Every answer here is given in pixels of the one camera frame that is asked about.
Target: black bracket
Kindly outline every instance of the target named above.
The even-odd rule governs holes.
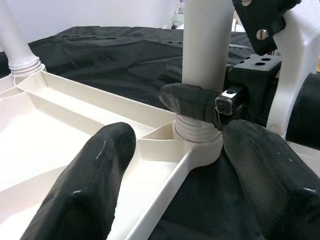
[[[259,55],[277,49],[273,35],[286,27],[284,14],[301,0],[232,0],[254,51]]]

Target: black tarp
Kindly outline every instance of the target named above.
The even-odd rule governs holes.
[[[232,33],[231,44],[251,46],[245,33]],[[159,108],[165,108],[160,88],[182,78],[182,30],[73,27],[30,47],[49,73]],[[252,53],[231,47],[228,64]],[[8,62],[0,53],[0,77],[7,74]],[[263,239],[224,152],[188,175],[149,239]]]

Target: white plastic tube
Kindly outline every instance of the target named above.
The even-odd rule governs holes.
[[[41,62],[24,40],[5,0],[0,0],[0,46],[14,76],[27,76],[41,69]]]
[[[187,0],[185,3],[182,82],[221,92],[224,86],[234,7],[231,0]],[[221,133],[213,124],[177,116],[176,132],[196,143]]]

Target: black gloved finger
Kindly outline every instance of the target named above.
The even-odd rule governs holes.
[[[320,178],[277,134],[235,120],[224,149],[268,240],[320,240]]]
[[[105,240],[135,149],[128,124],[99,130],[58,177],[21,240]]]

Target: white wall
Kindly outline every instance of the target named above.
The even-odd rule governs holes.
[[[170,25],[179,0],[6,0],[29,43],[74,26]]]

